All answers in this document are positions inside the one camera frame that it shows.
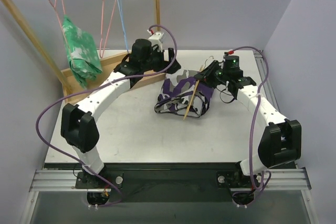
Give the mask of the yellow plastic hanger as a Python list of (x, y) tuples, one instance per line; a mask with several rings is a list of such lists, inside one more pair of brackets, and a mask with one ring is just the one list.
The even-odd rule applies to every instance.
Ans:
[[(206, 67), (206, 65), (207, 65), (207, 61), (208, 61), (209, 59), (214, 59), (214, 56), (209, 56), (209, 57), (205, 60), (204, 64), (200, 67), (199, 72), (202, 72), (202, 71), (205, 69), (205, 67)], [(187, 116), (188, 116), (188, 113), (189, 113), (189, 111), (190, 111), (191, 105), (193, 104), (194, 97), (195, 97), (195, 94), (196, 94), (196, 91), (197, 91), (197, 88), (198, 88), (199, 83), (200, 83), (199, 80), (197, 80), (196, 83), (195, 83), (195, 87), (194, 87), (194, 90), (193, 90), (191, 99), (190, 99), (190, 101), (189, 101), (189, 103), (188, 103), (188, 105), (187, 105), (185, 114), (184, 114), (184, 116), (183, 116), (183, 121), (184, 121), (184, 120), (187, 118)]]

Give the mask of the purple camouflage trousers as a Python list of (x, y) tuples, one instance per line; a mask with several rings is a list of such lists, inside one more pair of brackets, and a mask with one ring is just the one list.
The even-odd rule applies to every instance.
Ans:
[[(195, 70), (183, 68), (174, 74), (166, 74), (154, 111), (184, 116), (197, 81), (196, 74)], [(213, 93), (213, 88), (200, 82), (188, 116), (199, 118), (204, 115), (210, 108)]]

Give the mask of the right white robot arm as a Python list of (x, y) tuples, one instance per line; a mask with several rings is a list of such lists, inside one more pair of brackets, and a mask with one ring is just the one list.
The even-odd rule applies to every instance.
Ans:
[(251, 77), (243, 75), (238, 58), (231, 57), (224, 62), (214, 60), (195, 79), (211, 88), (226, 85), (233, 98), (252, 113), (252, 125), (259, 124), (264, 128), (257, 152), (250, 152), (249, 157), (239, 163), (240, 169), (233, 172), (236, 185), (245, 186), (251, 181), (252, 174), (301, 157), (301, 124), (276, 110), (260, 93), (257, 83)]

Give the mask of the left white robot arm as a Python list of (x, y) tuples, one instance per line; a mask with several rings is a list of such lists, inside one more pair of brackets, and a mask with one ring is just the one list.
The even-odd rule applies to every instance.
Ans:
[(177, 72), (181, 66), (176, 59), (176, 50), (169, 48), (168, 57), (168, 60), (164, 59), (164, 49), (158, 44), (137, 39), (131, 52), (122, 58), (99, 89), (75, 105), (67, 103), (64, 106), (60, 134), (77, 153), (93, 187), (100, 188), (107, 181), (104, 163), (97, 150), (99, 117), (121, 94), (133, 88), (145, 72)]

